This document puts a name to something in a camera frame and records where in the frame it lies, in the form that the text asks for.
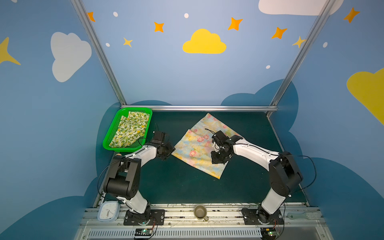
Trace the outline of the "right green circuit board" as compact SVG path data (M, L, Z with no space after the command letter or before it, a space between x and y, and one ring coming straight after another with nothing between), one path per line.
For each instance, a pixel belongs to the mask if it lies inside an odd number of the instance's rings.
M276 231L276 229L270 229L270 228L261 228L261 240L275 240L277 237L280 236L279 232Z

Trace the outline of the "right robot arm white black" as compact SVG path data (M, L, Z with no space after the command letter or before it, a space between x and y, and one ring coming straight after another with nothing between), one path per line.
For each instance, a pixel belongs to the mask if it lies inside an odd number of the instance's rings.
M285 199L303 180L303 175L289 152L278 153L256 146L244 138L226 136L219 131L212 136L214 150L211 152L213 164L225 164L233 155L251 160L269 172L270 190L262 201L259 211L270 216L279 210Z

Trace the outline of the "pastel floral skirt pink flowers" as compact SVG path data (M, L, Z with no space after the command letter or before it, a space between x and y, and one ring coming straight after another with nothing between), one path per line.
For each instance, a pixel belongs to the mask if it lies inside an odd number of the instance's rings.
M220 179L226 164L212 164L211 158L211 152L217 149L212 142L212 136L218 131L222 131L228 137L238 134L213 115L206 114L175 145L172 155L184 163Z

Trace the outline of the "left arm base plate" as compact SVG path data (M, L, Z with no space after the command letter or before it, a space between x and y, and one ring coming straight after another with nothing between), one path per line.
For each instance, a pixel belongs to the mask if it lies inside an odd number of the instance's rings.
M150 210L144 214L137 214L127 210L124 217L124 226L149 226L155 224L162 226L165 220L165 210Z

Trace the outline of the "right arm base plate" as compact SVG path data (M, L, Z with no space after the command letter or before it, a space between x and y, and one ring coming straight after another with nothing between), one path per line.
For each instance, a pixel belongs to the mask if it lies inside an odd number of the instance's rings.
M277 210L274 214L268 214L263 209L241 209L245 225L283 225L283 214Z

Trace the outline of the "aluminium frame back rail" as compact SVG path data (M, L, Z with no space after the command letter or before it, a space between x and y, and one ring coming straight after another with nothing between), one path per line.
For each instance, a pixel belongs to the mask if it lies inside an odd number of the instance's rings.
M122 105L121 108L149 108L158 112L276 112L277 106L161 106Z

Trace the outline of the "green circuit board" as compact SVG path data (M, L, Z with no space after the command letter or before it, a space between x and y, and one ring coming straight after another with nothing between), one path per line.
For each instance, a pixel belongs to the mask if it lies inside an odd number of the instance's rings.
M139 239L150 239L154 233L153 229L145 228L145 229L135 229L134 232L134 240Z
M280 236L279 232L276 231L276 229L270 229L270 228L261 228L261 240L275 240L277 237Z

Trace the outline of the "lemon print skirt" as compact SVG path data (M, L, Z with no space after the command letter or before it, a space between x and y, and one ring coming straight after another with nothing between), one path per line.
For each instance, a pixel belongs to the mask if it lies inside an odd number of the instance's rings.
M109 144L111 148L125 148L134 144L143 137L149 122L150 115L145 112L130 112L122 115L118 128Z

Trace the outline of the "green plastic basket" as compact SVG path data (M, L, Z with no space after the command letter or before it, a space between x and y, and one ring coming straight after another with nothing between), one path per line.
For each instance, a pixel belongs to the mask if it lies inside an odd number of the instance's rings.
M103 147L114 152L132 153L147 140L153 111L149 108L120 109L103 140Z

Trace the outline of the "olive ceramic mug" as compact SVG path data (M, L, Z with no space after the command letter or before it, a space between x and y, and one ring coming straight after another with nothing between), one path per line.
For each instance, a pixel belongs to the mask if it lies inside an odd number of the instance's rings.
M207 208L204 205L197 205L194 208L194 216L199 221L209 220Z

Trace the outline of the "left green circuit board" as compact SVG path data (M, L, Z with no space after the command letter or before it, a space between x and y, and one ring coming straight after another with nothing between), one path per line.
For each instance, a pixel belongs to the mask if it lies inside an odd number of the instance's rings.
M153 229L145 228L145 229L135 229L134 232L134 240L139 239L150 239L154 233Z

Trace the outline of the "white square clock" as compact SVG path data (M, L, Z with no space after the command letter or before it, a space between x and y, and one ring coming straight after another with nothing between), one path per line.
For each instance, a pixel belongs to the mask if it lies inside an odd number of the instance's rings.
M120 214L121 205L118 201L104 202L98 212L98 220L100 222L113 222Z

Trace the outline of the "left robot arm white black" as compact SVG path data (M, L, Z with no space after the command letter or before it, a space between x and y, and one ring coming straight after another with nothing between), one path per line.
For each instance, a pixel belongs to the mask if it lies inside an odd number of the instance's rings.
M148 201L139 192L141 168L149 161L167 159L175 147L170 143L150 143L125 156L116 155L109 167L103 191L128 206L135 214L144 214Z

